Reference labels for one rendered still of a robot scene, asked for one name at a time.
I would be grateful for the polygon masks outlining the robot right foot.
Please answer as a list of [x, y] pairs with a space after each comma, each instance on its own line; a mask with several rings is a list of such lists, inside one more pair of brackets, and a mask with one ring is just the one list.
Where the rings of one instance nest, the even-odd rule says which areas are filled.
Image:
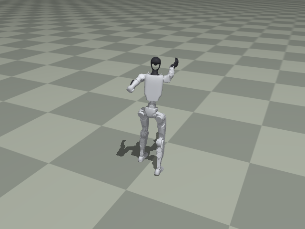
[[159, 167], [158, 167], [158, 169], [156, 169], [154, 173], [156, 175], [159, 175], [163, 171], [163, 169], [164, 169], [164, 167], [162, 167], [162, 166], [161, 166], [161, 169], [159, 169]]

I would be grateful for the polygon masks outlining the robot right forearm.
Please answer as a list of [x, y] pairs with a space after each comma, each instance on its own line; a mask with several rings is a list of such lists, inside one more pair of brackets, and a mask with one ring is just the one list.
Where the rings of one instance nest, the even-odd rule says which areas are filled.
[[169, 68], [170, 68], [170, 69], [169, 69], [169, 72], [172, 73], [172, 74], [174, 74], [174, 66], [173, 66], [173, 67], [170, 67], [170, 66], [169, 66]]

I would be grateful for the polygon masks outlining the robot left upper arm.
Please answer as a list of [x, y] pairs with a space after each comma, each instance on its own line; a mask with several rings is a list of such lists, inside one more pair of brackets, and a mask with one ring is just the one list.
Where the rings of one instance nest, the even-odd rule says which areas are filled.
[[139, 74], [138, 77], [132, 82], [132, 84], [127, 88], [127, 91], [132, 93], [135, 87], [145, 80], [146, 74]]

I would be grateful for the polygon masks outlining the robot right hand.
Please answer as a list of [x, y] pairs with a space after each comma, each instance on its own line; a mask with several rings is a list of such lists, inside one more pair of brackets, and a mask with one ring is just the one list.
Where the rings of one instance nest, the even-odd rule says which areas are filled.
[[173, 66], [174, 66], [174, 68], [176, 68], [177, 65], [178, 65], [178, 58], [175, 58], [174, 64], [172, 64], [170, 67], [173, 67]]

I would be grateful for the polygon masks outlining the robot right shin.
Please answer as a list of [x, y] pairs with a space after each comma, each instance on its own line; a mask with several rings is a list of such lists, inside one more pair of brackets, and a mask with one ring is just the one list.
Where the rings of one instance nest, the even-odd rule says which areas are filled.
[[163, 158], [163, 155], [164, 155], [164, 147], [165, 147], [165, 141], [162, 140], [161, 142], [161, 147], [157, 147], [156, 149], [156, 156], [157, 156], [157, 169], [159, 167], [159, 169], [161, 169], [161, 163], [162, 163], [162, 158]]

